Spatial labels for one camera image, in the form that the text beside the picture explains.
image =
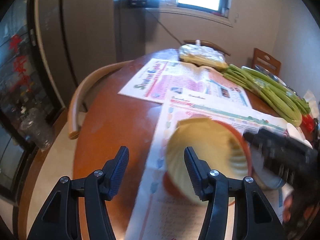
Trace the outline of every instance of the bunch of celery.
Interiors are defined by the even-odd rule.
[[[223,76],[255,93],[266,101],[282,118],[294,126],[302,122],[302,115],[310,113],[308,103],[290,89],[253,69],[230,65]]]

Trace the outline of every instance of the oval wooden table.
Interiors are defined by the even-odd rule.
[[[86,115],[76,147],[74,179],[101,169],[107,160],[114,158],[120,146],[129,148],[130,160],[119,193],[106,202],[117,240],[124,239],[161,110],[158,103],[118,92],[152,58],[179,59],[177,50],[166,49],[140,57],[109,76]],[[250,92],[247,95],[254,109],[278,116],[256,95]],[[79,210],[82,239],[89,240],[83,198]]]

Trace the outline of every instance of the silver bolt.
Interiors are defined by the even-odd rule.
[[[99,177],[99,176],[101,176],[103,174],[103,171],[102,170],[96,170],[95,172],[94,172],[94,175],[96,176],[96,177]]]
[[[248,183],[252,183],[253,182],[253,178],[245,177],[245,181],[248,182]]]
[[[60,179],[61,183],[66,183],[69,180],[69,178],[67,176],[64,176]]]
[[[211,171],[210,171],[210,175],[211,175],[211,176],[214,176],[214,177],[215,177],[215,176],[218,176],[218,175],[219,175],[219,171],[211,170]]]

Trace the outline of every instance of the chair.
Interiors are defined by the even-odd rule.
[[[68,111],[68,136],[69,139],[73,140],[78,138],[80,133],[80,125],[78,123],[78,114],[79,109],[84,101],[84,98],[102,77],[106,76],[107,74],[119,70],[120,68],[124,67],[131,61],[124,61],[115,64],[111,64],[108,66],[104,66],[102,68],[97,69],[96,71],[92,72],[89,76],[87,76],[81,84],[77,87],[75,93],[73,94],[69,111]]]
[[[275,76],[279,76],[281,62],[257,48],[254,48],[251,68],[255,69],[255,65],[265,68]]]
[[[183,42],[184,42],[184,44],[194,44],[194,45],[196,44],[195,40],[184,40]],[[201,46],[206,46],[206,47],[212,48],[216,51],[222,52],[224,56],[225,55],[231,56],[231,54],[229,52],[227,52],[225,49],[221,48],[217,44],[214,44],[210,41],[200,41],[200,44],[201,44]]]

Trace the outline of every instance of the bread in plastic bag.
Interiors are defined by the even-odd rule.
[[[220,52],[209,47],[200,46],[199,42],[197,45],[182,45],[179,48],[179,56],[182,61],[194,63],[199,66],[206,65],[217,70],[228,68],[228,64]]]

